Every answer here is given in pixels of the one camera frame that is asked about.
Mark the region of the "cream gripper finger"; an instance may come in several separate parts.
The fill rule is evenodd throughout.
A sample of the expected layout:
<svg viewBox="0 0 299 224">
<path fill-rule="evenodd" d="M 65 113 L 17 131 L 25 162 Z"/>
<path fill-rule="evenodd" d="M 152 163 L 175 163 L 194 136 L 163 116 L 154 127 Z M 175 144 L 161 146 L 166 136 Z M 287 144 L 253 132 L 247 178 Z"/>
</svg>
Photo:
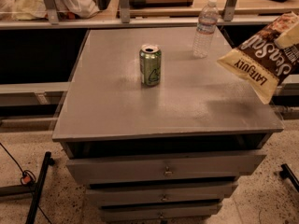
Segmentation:
<svg viewBox="0 0 299 224">
<path fill-rule="evenodd" d="M 299 43 L 299 21 L 277 21 L 274 28 L 279 32 L 278 38 L 275 39 L 275 44 L 280 49 L 285 49 Z"/>
</svg>

